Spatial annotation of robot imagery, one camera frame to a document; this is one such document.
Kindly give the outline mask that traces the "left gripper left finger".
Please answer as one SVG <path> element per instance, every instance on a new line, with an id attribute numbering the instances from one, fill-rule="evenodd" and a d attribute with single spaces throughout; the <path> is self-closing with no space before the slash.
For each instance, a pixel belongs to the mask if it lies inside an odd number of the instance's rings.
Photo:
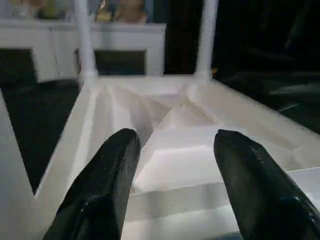
<path id="1" fill-rule="evenodd" d="M 74 179 L 45 240 L 119 240 L 141 153 L 138 133 L 111 135 Z"/>

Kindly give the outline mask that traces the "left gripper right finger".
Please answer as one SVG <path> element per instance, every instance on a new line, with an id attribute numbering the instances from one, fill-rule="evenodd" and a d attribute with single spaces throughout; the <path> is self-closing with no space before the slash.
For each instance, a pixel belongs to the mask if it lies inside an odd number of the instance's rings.
<path id="1" fill-rule="evenodd" d="M 320 212 L 268 151 L 219 129 L 214 157 L 244 240 L 318 240 Z"/>

